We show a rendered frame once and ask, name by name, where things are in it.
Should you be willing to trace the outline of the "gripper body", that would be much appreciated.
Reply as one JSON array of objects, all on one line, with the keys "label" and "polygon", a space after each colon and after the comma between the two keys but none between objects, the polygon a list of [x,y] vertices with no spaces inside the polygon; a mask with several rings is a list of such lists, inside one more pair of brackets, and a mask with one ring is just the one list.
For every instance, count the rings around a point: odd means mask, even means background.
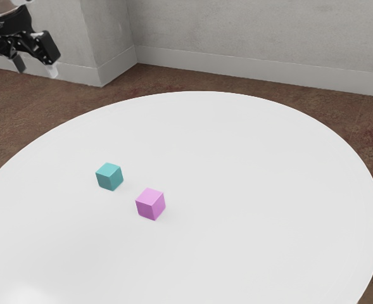
[{"label": "gripper body", "polygon": [[0,36],[25,39],[24,32],[34,32],[28,8],[26,6],[0,6]]}]

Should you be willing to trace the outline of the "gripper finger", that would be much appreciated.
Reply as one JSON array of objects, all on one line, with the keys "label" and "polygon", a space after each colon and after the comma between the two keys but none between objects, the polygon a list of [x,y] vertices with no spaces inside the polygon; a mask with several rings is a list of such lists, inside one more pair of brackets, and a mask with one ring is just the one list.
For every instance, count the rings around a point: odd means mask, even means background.
[{"label": "gripper finger", "polygon": [[56,78],[58,76],[56,65],[61,53],[51,34],[47,30],[38,33],[24,32],[24,38],[28,53],[46,67],[51,78]]},{"label": "gripper finger", "polygon": [[18,73],[23,73],[26,70],[26,66],[18,54],[18,51],[14,48],[12,43],[5,37],[0,36],[0,56],[9,59],[14,64]]}]

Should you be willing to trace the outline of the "teal block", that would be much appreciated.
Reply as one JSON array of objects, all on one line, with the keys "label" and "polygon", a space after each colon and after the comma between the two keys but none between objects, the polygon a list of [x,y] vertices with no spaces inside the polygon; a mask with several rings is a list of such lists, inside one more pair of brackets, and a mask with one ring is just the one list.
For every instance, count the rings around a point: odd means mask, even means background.
[{"label": "teal block", "polygon": [[105,163],[96,170],[96,178],[100,187],[114,191],[123,182],[122,169],[118,165]]}]

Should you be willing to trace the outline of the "pink block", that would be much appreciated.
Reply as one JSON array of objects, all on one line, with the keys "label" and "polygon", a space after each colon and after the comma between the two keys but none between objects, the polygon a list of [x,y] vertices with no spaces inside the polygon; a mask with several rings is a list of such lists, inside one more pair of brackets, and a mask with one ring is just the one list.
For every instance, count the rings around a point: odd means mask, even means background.
[{"label": "pink block", "polygon": [[136,198],[136,208],[140,216],[156,220],[166,208],[164,193],[147,187]]}]

